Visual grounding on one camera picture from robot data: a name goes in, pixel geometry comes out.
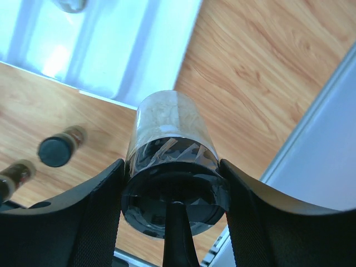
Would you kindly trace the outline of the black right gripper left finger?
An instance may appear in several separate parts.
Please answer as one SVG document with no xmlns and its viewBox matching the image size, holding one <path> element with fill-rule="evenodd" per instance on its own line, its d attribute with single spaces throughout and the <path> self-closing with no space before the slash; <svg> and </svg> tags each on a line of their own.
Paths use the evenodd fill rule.
<svg viewBox="0 0 356 267">
<path fill-rule="evenodd" d="M 1 211 L 1 266 L 111 266 L 124 161 L 29 208 Z"/>
</svg>

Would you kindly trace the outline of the white powder jar black lid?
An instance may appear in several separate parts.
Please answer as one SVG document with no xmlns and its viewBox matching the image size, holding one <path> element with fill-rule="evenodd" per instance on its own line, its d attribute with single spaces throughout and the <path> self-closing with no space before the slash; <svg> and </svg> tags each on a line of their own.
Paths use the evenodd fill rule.
<svg viewBox="0 0 356 267">
<path fill-rule="evenodd" d="M 146 97 L 137 108 L 125 161 L 126 222 L 163 239 L 164 250 L 195 249 L 193 237 L 228 211 L 229 189 L 195 102 L 177 91 Z"/>
</svg>

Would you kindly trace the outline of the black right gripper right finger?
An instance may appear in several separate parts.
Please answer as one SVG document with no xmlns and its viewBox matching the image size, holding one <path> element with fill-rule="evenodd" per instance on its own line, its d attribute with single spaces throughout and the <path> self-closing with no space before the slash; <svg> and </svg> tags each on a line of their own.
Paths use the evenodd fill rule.
<svg viewBox="0 0 356 267">
<path fill-rule="evenodd" d="M 355 266 L 355 210 L 310 204 L 252 178 L 228 160 L 226 214 L 237 266 Z"/>
</svg>

